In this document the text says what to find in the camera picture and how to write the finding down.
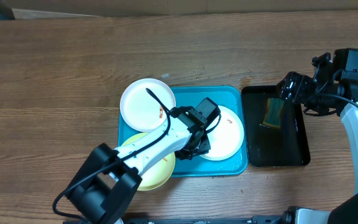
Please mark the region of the cream white plate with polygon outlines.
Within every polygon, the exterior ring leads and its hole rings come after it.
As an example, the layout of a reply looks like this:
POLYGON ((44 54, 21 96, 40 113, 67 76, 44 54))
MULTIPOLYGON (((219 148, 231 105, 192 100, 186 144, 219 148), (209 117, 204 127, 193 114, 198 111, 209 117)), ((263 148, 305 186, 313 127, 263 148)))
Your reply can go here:
POLYGON ((218 106, 220 117, 217 117, 207 128, 211 149, 201 157, 211 161, 222 161, 233 156, 242 146, 244 127, 242 121, 232 110, 218 106))

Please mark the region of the yellow green sponge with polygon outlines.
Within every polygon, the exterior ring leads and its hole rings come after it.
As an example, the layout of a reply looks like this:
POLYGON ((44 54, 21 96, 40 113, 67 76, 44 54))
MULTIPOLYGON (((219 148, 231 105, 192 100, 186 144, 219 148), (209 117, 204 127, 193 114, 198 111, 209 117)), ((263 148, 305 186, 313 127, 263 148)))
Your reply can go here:
POLYGON ((268 128, 280 129, 284 101, 279 98, 268 98, 262 125, 268 128))

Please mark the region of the white plate with ketchup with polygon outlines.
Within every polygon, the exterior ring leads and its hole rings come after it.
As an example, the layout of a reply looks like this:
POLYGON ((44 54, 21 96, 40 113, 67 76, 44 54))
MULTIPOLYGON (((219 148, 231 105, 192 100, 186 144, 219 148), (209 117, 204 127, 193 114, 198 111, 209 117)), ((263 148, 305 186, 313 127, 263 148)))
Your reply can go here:
POLYGON ((171 88, 164 82, 153 78, 144 78, 131 83, 121 96, 120 113, 126 124, 140 132, 153 131, 167 117, 158 101, 147 93, 147 88, 169 110, 176 107, 175 96, 171 88))

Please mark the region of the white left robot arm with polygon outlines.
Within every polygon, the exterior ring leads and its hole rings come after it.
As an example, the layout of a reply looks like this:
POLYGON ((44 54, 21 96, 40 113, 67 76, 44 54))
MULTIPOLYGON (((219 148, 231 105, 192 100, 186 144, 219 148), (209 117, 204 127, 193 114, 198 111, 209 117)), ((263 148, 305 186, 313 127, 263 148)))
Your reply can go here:
POLYGON ((75 206, 83 222, 116 223, 153 165, 173 152, 192 159, 209 151, 209 125, 219 116, 217 106, 172 108, 161 126, 131 144, 98 145, 60 196, 75 206))

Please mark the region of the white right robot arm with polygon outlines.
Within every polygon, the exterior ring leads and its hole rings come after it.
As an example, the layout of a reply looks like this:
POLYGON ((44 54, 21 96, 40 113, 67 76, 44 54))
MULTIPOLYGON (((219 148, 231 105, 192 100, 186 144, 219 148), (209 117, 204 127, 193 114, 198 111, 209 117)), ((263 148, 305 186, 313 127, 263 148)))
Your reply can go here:
POLYGON ((313 78, 290 72, 278 83, 279 96, 321 115, 334 109, 344 125, 355 173, 354 195, 330 212, 289 207, 282 223, 358 223, 358 72, 316 72, 313 78))

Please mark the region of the teal plastic tray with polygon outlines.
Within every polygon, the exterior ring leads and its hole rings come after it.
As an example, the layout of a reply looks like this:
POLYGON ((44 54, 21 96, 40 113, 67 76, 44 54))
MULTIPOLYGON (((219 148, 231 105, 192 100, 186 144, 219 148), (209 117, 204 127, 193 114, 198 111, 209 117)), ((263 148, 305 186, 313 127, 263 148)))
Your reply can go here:
MULTIPOLYGON (((232 86, 191 86, 171 88, 176 106, 196 107, 205 98, 210 98, 218 106, 225 106, 235 112, 242 121, 244 117, 241 105, 241 96, 237 89, 232 86)), ((121 116, 119 118, 118 145, 135 134, 141 133, 132 129, 121 116)), ((222 161, 211 161, 201 156, 192 160, 176 160, 173 177, 203 177, 220 175, 238 175, 247 167, 246 135, 244 129, 244 140, 241 148, 230 158, 222 161)))

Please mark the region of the black tray with water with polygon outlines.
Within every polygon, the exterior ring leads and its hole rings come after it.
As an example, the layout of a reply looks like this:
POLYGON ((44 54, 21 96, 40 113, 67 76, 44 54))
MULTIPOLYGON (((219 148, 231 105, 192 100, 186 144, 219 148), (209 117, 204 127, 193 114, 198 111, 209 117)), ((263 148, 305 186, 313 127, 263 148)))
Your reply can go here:
POLYGON ((279 98, 275 85, 241 91, 249 162, 256 167, 306 166, 310 150, 300 105, 284 100, 280 129, 262 125, 268 98, 279 98))

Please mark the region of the yellow plate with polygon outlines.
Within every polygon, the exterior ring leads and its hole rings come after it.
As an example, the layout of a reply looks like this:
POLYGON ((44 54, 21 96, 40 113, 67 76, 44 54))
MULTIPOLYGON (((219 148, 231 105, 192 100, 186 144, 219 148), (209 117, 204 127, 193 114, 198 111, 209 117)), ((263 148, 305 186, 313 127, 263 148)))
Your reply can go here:
POLYGON ((172 175, 175 168, 175 154, 171 153, 153 165, 147 172, 143 171, 142 182, 138 190, 153 190, 163 185, 172 175))

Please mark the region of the cardboard panel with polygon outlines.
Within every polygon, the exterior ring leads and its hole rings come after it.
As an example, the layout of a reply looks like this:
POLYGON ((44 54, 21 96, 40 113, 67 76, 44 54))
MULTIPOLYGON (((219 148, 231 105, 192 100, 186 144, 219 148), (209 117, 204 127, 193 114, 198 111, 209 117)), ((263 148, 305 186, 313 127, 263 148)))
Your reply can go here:
POLYGON ((358 10, 358 0, 6 0, 11 9, 92 16, 358 10))

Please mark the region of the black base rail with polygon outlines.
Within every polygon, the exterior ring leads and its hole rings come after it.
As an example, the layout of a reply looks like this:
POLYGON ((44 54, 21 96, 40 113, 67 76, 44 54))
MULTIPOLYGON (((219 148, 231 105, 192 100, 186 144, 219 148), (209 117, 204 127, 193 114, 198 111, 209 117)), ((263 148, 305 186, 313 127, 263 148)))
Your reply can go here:
POLYGON ((256 215, 252 218, 213 218, 213 219, 162 219, 149 220, 147 218, 124 218, 115 224, 280 224, 280 215, 256 215))

